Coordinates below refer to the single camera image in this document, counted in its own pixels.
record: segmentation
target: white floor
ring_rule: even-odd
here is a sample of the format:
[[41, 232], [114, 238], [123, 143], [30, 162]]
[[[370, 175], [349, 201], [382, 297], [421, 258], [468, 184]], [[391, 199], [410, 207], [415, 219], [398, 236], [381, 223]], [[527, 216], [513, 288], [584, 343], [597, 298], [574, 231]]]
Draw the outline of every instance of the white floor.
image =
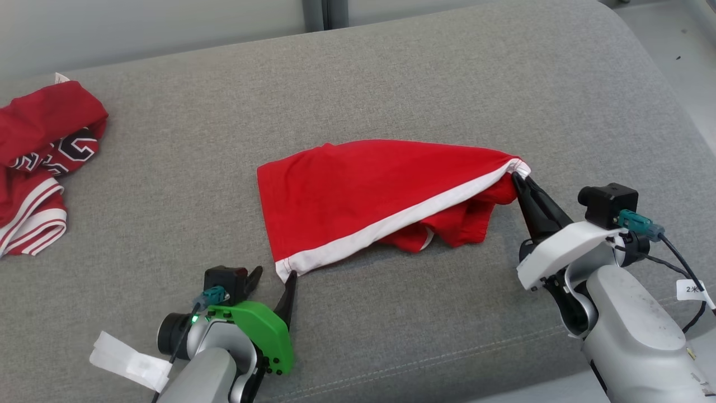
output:
[[[603, 2], [613, 4], [611, 0]], [[697, 0], [632, 0], [615, 7], [615, 11], [652, 56], [716, 153], [716, 16], [711, 29], [699, 17], [696, 3]], [[704, 372], [716, 380], [716, 331], [694, 339], [692, 345]], [[522, 402], [609, 403], [609, 400], [596, 377], [583, 372], [473, 403]]]

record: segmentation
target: gray couch cushion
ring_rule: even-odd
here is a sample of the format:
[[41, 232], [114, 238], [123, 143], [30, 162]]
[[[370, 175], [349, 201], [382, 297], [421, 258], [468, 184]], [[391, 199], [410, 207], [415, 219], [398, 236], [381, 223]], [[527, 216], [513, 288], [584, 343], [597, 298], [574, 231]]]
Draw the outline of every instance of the gray couch cushion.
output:
[[[504, 1], [67, 75], [110, 122], [100, 154], [62, 180], [68, 233], [38, 257], [0, 260], [8, 402], [149, 402], [89, 364], [100, 331], [158, 355], [159, 323], [189, 309], [206, 268], [270, 267], [256, 168], [324, 142], [514, 153], [574, 219], [581, 187], [618, 181], [716, 282], [714, 156], [596, 1]], [[1, 101], [50, 80], [4, 83]], [[514, 204], [481, 245], [374, 246], [299, 278], [296, 367], [267, 376], [256, 401], [449, 402], [585, 369], [548, 293], [519, 285], [526, 237]], [[630, 270], [679, 323], [696, 311], [674, 301], [667, 269]], [[281, 291], [268, 271], [253, 299], [273, 305]]]

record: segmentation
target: green plastic bracket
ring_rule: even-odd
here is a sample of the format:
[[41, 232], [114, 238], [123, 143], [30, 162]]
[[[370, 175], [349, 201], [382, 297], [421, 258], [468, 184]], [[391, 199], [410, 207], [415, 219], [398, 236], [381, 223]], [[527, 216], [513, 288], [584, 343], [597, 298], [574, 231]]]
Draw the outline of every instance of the green plastic bracket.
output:
[[288, 374], [294, 367], [294, 349], [289, 327], [268, 306], [243, 301], [234, 306], [212, 305], [214, 317], [233, 321], [268, 357], [268, 367], [275, 374]]

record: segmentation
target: stitching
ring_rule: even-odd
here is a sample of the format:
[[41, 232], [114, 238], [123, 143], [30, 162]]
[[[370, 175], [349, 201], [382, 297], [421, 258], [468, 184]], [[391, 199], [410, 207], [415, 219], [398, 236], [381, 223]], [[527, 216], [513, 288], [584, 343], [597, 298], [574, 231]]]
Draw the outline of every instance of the stitching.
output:
[[279, 397], [291, 396], [292, 394], [299, 394], [299, 393], [302, 393], [302, 392], [308, 392], [308, 391], [311, 391], [311, 390], [313, 390], [313, 389], [319, 389], [319, 388], [323, 388], [323, 387], [329, 387], [329, 386], [331, 386], [331, 385], [341, 384], [341, 383], [343, 383], [343, 382], [353, 381], [353, 380], [355, 380], [355, 379], [365, 378], [366, 376], [381, 374], [381, 373], [383, 373], [383, 372], [394, 371], [395, 369], [405, 368], [406, 366], [411, 366], [411, 365], [415, 365], [415, 364], [421, 364], [421, 363], [426, 362], [426, 361], [433, 361], [433, 360], [436, 360], [436, 359], [445, 358], [445, 357], [447, 357], [447, 356], [454, 356], [454, 355], [456, 355], [456, 354], [466, 353], [466, 352], [468, 352], [468, 351], [483, 349], [483, 348], [485, 348], [485, 347], [494, 346], [494, 345], [496, 345], [496, 344], [502, 344], [502, 343], [505, 343], [505, 342], [508, 342], [508, 341], [517, 340], [517, 339], [519, 339], [519, 338], [525, 338], [525, 337], [529, 337], [529, 336], [534, 336], [534, 335], [536, 335], [536, 334], [544, 333], [544, 332], [547, 332], [547, 331], [552, 331], [552, 330], [554, 330], [554, 329], [556, 329], [556, 328], [561, 328], [562, 326], [563, 326], [563, 325], [558, 325], [558, 326], [554, 326], [554, 327], [552, 327], [552, 328], [547, 328], [547, 329], [543, 329], [543, 330], [541, 330], [541, 331], [536, 331], [536, 332], [534, 332], [534, 333], [525, 334], [525, 335], [522, 335], [522, 336], [516, 336], [516, 337], [512, 337], [512, 338], [506, 338], [506, 339], [504, 339], [504, 340], [494, 341], [494, 342], [488, 343], [488, 344], [483, 344], [482, 346], [470, 347], [470, 348], [468, 348], [468, 349], [463, 349], [463, 350], [459, 350], [459, 351], [454, 351], [454, 352], [452, 352], [452, 353], [445, 353], [445, 354], [442, 354], [442, 355], [439, 355], [439, 356], [430, 357], [430, 358], [428, 358], [428, 359], [421, 359], [421, 360], [418, 360], [418, 361], [409, 362], [409, 363], [407, 363], [407, 364], [401, 364], [401, 365], [398, 365], [398, 366], [392, 366], [392, 367], [390, 367], [390, 368], [379, 369], [379, 370], [377, 370], [377, 371], [369, 372], [369, 373], [367, 373], [367, 374], [351, 376], [350, 378], [340, 379], [339, 381], [333, 381], [333, 382], [329, 382], [329, 383], [327, 383], [327, 384], [321, 384], [321, 385], [318, 385], [318, 386], [315, 386], [315, 387], [309, 387], [309, 388], [305, 388], [305, 389], [300, 389], [300, 390], [297, 390], [297, 391], [295, 391], [295, 392], [280, 394], [280, 395], [278, 395], [278, 396], [272, 397], [272, 399], [277, 399], [277, 398], [279, 398]]
[[340, 387], [335, 387], [335, 388], [331, 388], [331, 389], [326, 389], [326, 390], [323, 390], [323, 391], [320, 391], [320, 392], [314, 392], [314, 393], [307, 394], [307, 395], [304, 395], [304, 396], [293, 397], [293, 398], [291, 398], [291, 399], [284, 400], [283, 403], [291, 402], [291, 401], [293, 401], [293, 400], [306, 399], [307, 397], [315, 396], [315, 395], [317, 395], [317, 394], [323, 394], [323, 393], [332, 392], [332, 391], [339, 390], [339, 389], [345, 389], [345, 388], [348, 388], [348, 387], [354, 387], [354, 386], [356, 386], [356, 385], [365, 384], [365, 383], [367, 383], [367, 382], [377, 381], [377, 380], [379, 380], [379, 379], [388, 378], [388, 377], [396, 376], [396, 375], [400, 375], [400, 374], [405, 374], [405, 373], [407, 373], [407, 372], [416, 371], [416, 370], [418, 370], [418, 369], [430, 368], [431, 366], [435, 366], [435, 365], [439, 365], [439, 364], [445, 364], [445, 363], [448, 363], [448, 362], [451, 362], [451, 361], [457, 361], [457, 360], [459, 360], [459, 359], [465, 359], [465, 358], [471, 357], [471, 356], [478, 356], [478, 355], [480, 355], [480, 354], [489, 353], [489, 352], [491, 352], [491, 351], [497, 351], [497, 350], [501, 350], [501, 349], [506, 349], [506, 348], [508, 348], [508, 347], [517, 346], [517, 345], [519, 345], [519, 344], [527, 343], [527, 342], [529, 342], [529, 341], [537, 341], [537, 340], [540, 340], [540, 339], [542, 339], [542, 338], [548, 338], [548, 337], [552, 337], [552, 336], [555, 336], [555, 335], [558, 335], [558, 334], [562, 334], [562, 333], [563, 333], [563, 332], [561, 332], [561, 331], [555, 332], [555, 333], [550, 333], [550, 334], [545, 335], [545, 336], [540, 336], [540, 337], [537, 337], [537, 338], [531, 338], [531, 339], [529, 339], [529, 340], [520, 341], [520, 342], [518, 342], [518, 343], [509, 344], [509, 345], [507, 345], [507, 346], [499, 346], [499, 347], [495, 347], [494, 349], [490, 349], [490, 350], [477, 351], [477, 352], [474, 352], [474, 353], [471, 353], [471, 354], [468, 354], [468, 355], [465, 355], [465, 356], [453, 357], [453, 358], [451, 358], [451, 359], [447, 359], [447, 360], [444, 360], [444, 361], [434, 362], [434, 363], [432, 363], [432, 364], [428, 364], [428, 365], [424, 365], [424, 366], [418, 366], [418, 367], [411, 368], [411, 369], [405, 369], [404, 371], [396, 372], [396, 373], [394, 373], [394, 374], [387, 374], [387, 375], [383, 375], [383, 376], [378, 376], [377, 378], [365, 379], [365, 380], [363, 380], [363, 381], [355, 382], [355, 383], [353, 383], [353, 384], [348, 384], [348, 385], [343, 385], [343, 386], [340, 386]]

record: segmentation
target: red garment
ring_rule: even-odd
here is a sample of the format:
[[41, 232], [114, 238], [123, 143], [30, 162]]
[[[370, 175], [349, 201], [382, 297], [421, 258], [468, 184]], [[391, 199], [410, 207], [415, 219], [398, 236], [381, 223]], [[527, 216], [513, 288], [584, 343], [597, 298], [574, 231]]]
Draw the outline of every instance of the red garment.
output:
[[284, 281], [373, 242], [419, 252], [438, 234], [482, 242], [495, 204], [516, 198], [518, 157], [487, 148], [412, 141], [326, 144], [258, 168], [276, 272]]
[[64, 234], [62, 186], [99, 149], [107, 111], [76, 81], [0, 109], [0, 257], [35, 255]]

